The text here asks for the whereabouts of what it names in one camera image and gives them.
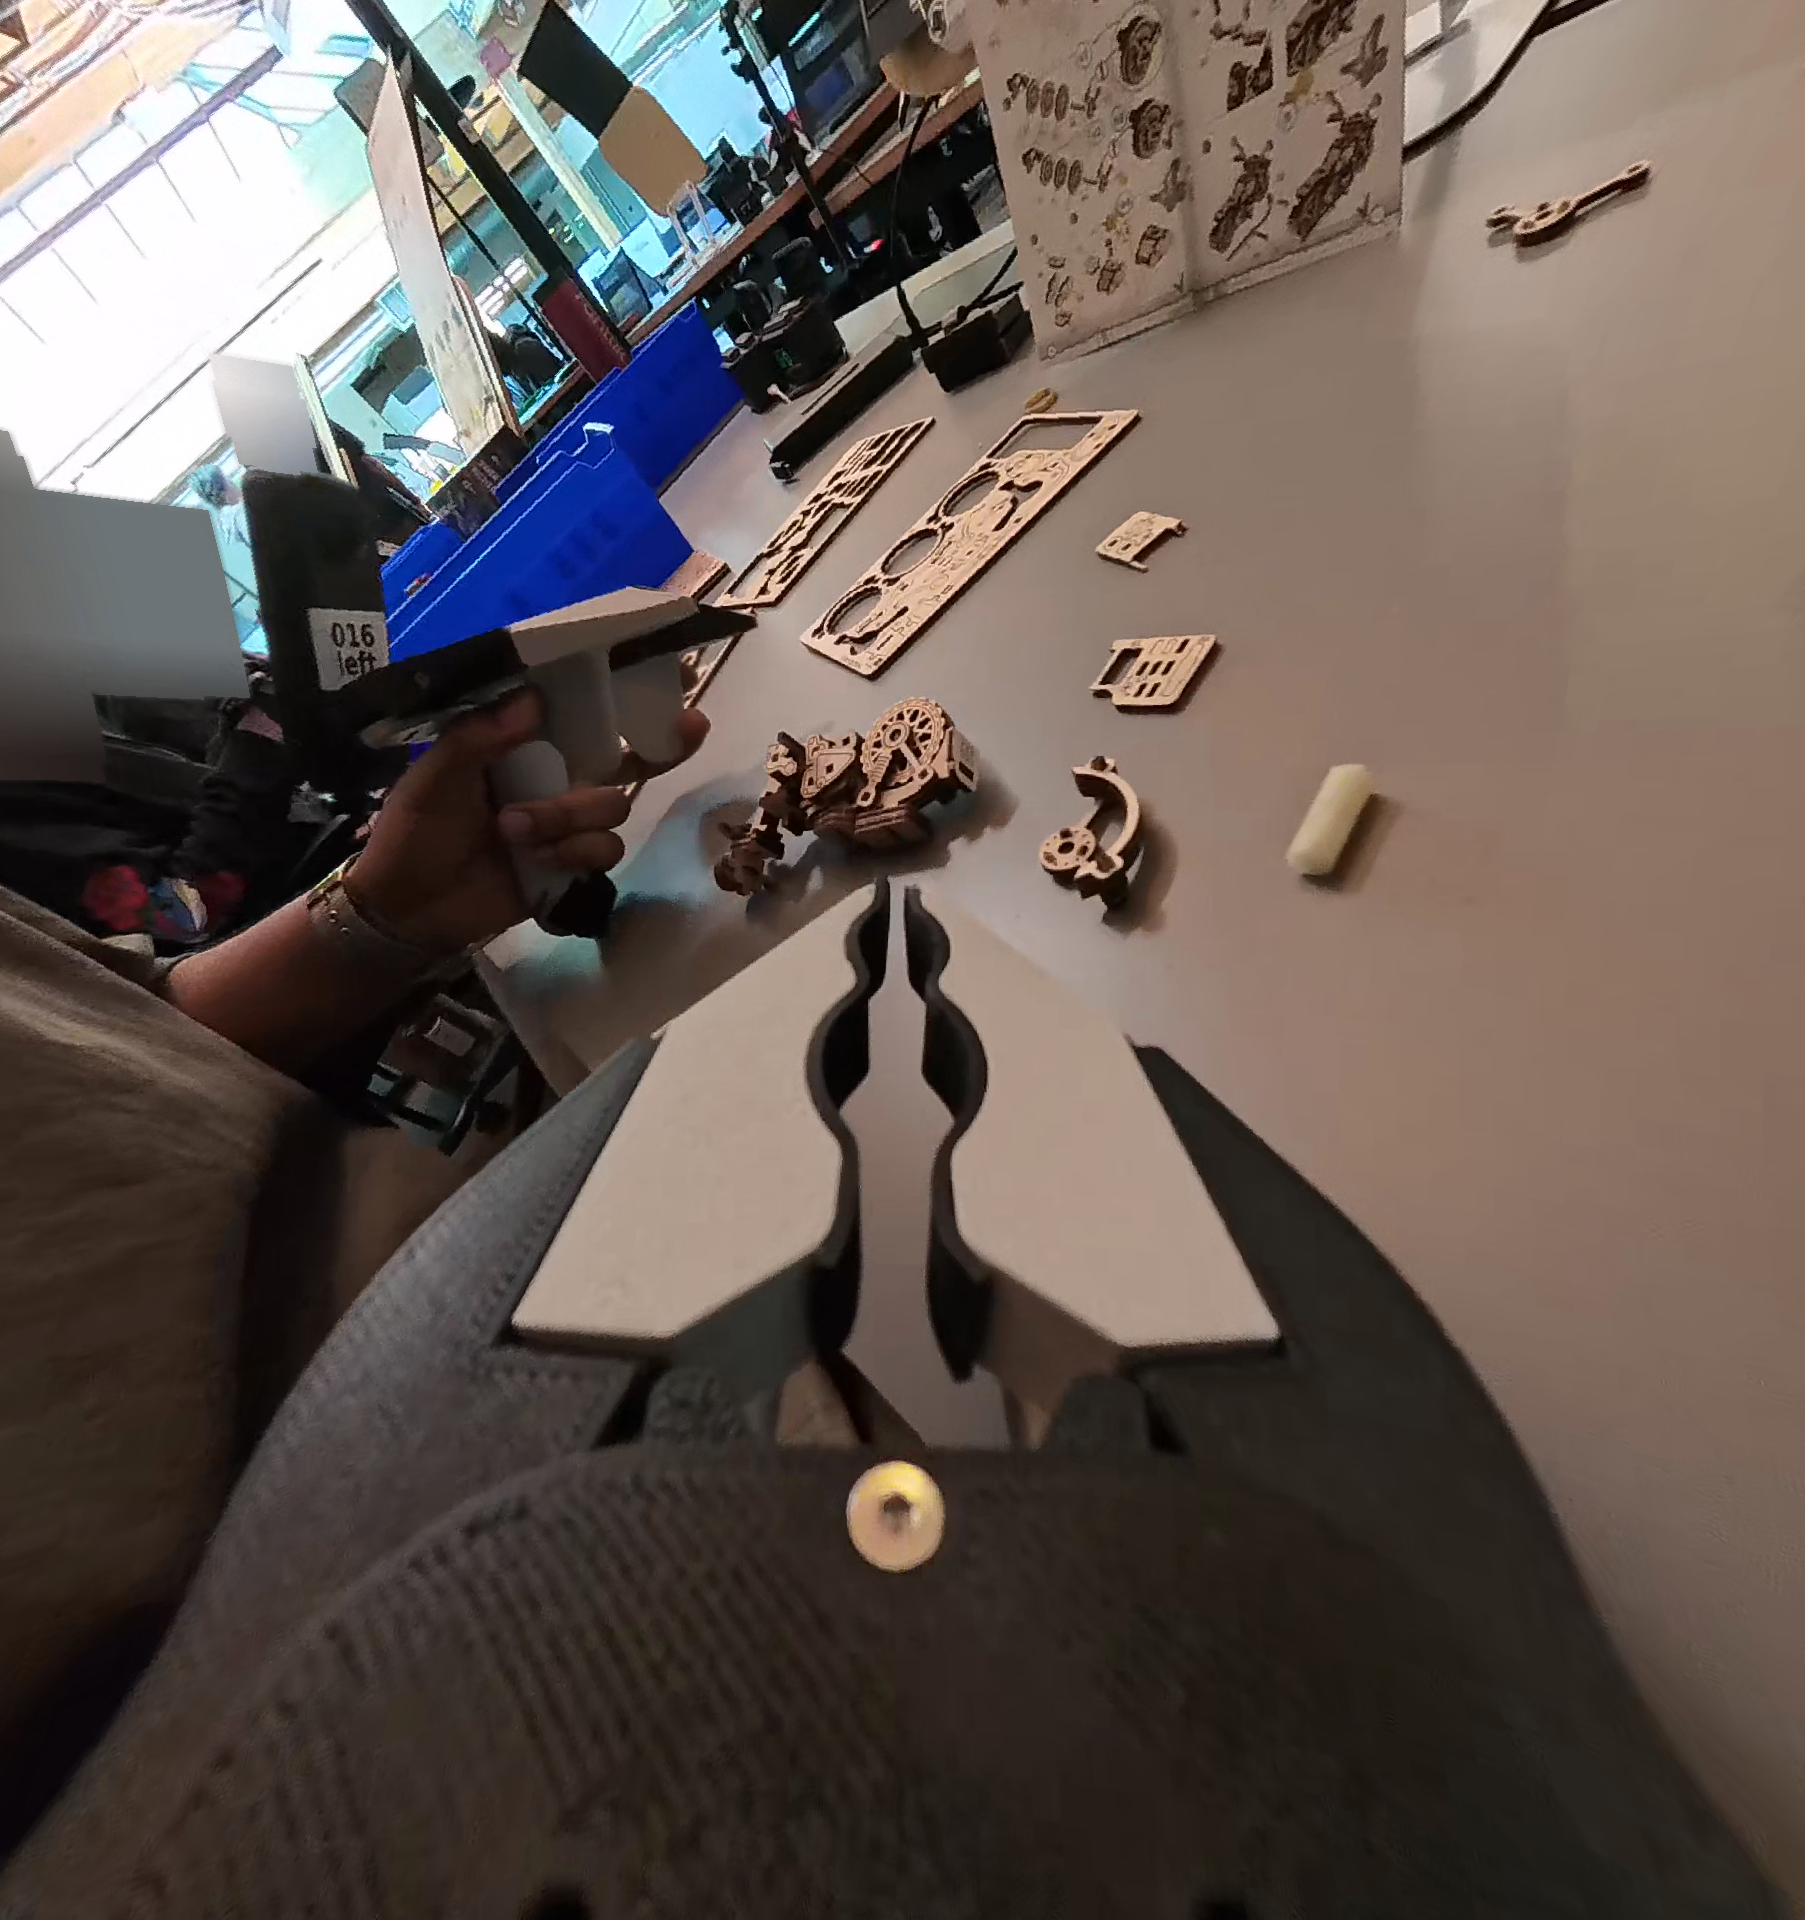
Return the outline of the wooden sheet with round holes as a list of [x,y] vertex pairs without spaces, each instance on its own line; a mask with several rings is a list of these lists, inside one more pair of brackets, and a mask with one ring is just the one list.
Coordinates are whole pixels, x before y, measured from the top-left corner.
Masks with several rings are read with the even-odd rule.
[[1138,409],[1019,421],[803,632],[803,647],[880,677],[1140,421]]

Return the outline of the blue bin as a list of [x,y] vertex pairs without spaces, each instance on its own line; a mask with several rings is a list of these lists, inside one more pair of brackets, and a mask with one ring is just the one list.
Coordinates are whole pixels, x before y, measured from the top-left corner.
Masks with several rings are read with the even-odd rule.
[[425,583],[388,607],[388,658],[624,586],[667,586],[689,558],[692,540],[615,428],[586,424]]
[[667,491],[743,409],[746,394],[729,372],[712,322],[688,303],[534,443],[531,461],[579,449],[586,433],[603,427],[641,480]]

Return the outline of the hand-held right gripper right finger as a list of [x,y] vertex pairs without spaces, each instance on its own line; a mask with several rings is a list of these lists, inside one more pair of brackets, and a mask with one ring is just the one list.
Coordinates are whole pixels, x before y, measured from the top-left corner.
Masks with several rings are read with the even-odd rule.
[[904,898],[934,1150],[925,1290],[937,1347],[1011,1430],[1080,1381],[1284,1341],[1132,1038],[929,889]]

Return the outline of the long black bar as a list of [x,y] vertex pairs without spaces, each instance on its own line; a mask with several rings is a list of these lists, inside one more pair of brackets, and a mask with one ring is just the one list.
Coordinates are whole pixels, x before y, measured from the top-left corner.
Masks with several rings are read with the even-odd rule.
[[767,469],[791,483],[808,460],[849,433],[886,398],[913,370],[917,349],[907,330],[889,330],[852,358],[767,443]]

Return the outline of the black box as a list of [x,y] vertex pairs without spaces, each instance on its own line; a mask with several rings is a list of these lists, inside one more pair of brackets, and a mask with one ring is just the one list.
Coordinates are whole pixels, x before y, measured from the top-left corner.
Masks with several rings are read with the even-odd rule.
[[964,391],[995,376],[1026,349],[1034,318],[1020,290],[950,312],[920,349],[922,370],[941,391]]

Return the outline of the curved wooden disc piece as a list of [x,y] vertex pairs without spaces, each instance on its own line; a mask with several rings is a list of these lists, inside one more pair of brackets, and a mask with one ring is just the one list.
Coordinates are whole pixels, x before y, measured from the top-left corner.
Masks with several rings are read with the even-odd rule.
[[1076,765],[1083,811],[1040,849],[1041,870],[1105,908],[1125,907],[1147,847],[1147,808],[1119,764],[1107,755]]

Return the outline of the black charger with green display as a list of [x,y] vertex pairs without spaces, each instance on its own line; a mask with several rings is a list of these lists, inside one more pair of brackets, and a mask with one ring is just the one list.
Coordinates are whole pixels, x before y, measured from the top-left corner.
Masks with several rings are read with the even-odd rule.
[[817,391],[844,360],[838,322],[817,300],[785,303],[767,324],[722,349],[722,370],[752,413]]

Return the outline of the grey desk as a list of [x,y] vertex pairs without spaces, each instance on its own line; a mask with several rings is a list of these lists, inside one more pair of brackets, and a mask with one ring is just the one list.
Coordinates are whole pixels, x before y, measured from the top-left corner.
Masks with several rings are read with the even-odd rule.
[[[1554,243],[1499,205],[1635,161]],[[1026,413],[1138,409],[862,679],[803,632]],[[631,819],[609,954],[498,943],[558,1087],[867,883],[713,889],[779,731],[943,700],[986,785],[917,856],[1192,1072],[1417,1285],[1517,1427],[1689,1764],[1805,1914],[1805,3],[1602,3],[1407,170],[1404,226],[934,413]],[[1132,513],[1189,534],[1132,573]],[[1219,635],[1178,711],[1090,689]],[[1147,808],[1055,883],[1076,765]],[[1337,764],[1340,870],[1284,852]]]

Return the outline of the wooden sheet with small cutouts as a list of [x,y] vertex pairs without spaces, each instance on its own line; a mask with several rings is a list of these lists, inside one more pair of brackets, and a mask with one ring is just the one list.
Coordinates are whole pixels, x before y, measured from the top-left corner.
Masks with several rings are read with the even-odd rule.
[[764,549],[738,568],[718,606],[741,612],[783,606],[934,427],[929,413],[855,442]]

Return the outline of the black office chair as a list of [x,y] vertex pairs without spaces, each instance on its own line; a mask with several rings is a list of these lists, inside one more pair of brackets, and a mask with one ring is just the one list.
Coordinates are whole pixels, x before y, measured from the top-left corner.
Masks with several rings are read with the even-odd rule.
[[518,1139],[547,1112],[553,1087],[470,962],[404,1007],[364,1098],[373,1121],[453,1160]]

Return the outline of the person's left hand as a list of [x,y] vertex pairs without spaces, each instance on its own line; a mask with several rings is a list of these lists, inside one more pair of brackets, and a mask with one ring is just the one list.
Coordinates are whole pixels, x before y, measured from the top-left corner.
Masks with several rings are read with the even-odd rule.
[[537,691],[456,717],[392,786],[348,877],[359,908],[409,949],[449,956],[534,919],[525,878],[570,883],[609,874],[624,852],[627,785],[641,764],[624,755],[606,785],[570,785],[530,801],[498,801],[492,768],[541,744]]

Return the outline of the person's olive shirt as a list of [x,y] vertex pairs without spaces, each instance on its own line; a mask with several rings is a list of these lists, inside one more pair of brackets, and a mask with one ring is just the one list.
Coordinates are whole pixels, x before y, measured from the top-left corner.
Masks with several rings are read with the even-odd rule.
[[0,1867],[109,1730],[345,1308],[453,1156],[210,1035],[0,889]]

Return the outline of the pale standing panel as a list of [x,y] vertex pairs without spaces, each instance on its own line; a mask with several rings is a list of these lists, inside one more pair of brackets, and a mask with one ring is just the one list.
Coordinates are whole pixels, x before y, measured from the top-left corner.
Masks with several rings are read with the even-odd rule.
[[449,266],[416,136],[406,62],[388,59],[367,124],[367,166],[388,249],[443,409],[465,457],[519,427],[492,339]]

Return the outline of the person's left forearm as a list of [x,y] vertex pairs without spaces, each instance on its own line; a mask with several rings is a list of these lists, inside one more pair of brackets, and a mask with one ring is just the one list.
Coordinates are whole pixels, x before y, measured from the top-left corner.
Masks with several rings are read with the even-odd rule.
[[172,966],[164,996],[197,1026],[288,1075],[309,1075],[416,983],[336,878],[266,922]]

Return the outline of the slotted wooden piece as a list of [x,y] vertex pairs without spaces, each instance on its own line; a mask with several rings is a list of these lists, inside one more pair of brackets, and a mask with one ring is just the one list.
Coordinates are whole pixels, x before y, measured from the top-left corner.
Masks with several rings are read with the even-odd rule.
[[1178,711],[1222,650],[1219,635],[1122,638],[1090,691],[1116,711]]

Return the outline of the printed instruction sheet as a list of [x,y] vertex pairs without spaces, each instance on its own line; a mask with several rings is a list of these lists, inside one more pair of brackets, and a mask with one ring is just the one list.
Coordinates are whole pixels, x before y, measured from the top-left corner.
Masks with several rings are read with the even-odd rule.
[[1404,3],[968,3],[1055,363],[1404,215]]

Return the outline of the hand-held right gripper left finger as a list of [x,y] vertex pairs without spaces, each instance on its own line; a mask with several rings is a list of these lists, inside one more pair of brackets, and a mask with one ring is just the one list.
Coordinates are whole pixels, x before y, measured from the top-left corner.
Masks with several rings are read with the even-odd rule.
[[862,1290],[861,1141],[889,883],[673,1019],[512,1330],[547,1350],[720,1373],[743,1397],[843,1352]]

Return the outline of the white wax block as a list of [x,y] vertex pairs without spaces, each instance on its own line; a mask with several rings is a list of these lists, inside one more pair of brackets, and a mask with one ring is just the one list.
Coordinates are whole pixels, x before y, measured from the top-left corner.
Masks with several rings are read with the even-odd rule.
[[1284,865],[1305,878],[1334,877],[1374,799],[1377,780],[1365,764],[1331,765],[1284,852]]

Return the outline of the wooden lever piece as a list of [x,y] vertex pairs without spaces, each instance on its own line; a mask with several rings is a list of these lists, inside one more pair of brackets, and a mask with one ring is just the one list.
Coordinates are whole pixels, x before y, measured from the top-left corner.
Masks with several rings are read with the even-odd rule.
[[1620,172],[1587,184],[1580,194],[1569,197],[1553,197],[1535,205],[1499,205],[1493,215],[1487,215],[1487,230],[1493,242],[1504,242],[1517,249],[1535,249],[1554,243],[1562,234],[1566,234],[1574,226],[1580,226],[1587,215],[1595,215],[1601,205],[1617,203],[1620,197],[1632,197],[1635,190],[1644,190],[1654,178],[1654,161],[1642,158]]

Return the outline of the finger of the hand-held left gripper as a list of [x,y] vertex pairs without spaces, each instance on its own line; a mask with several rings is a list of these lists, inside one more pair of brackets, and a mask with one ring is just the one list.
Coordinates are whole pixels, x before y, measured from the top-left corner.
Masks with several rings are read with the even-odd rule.
[[688,592],[624,586],[570,607],[512,624],[524,668],[597,652],[609,670],[682,656],[756,630],[756,612],[700,603]]

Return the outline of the assembled wooden model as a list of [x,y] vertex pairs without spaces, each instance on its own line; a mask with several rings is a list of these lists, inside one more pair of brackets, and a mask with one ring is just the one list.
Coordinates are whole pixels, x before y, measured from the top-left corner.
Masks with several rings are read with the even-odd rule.
[[946,707],[907,698],[867,731],[779,734],[764,756],[764,785],[743,826],[725,829],[713,883],[756,898],[791,838],[817,838],[856,852],[913,849],[931,834],[931,808],[979,786],[982,756]]

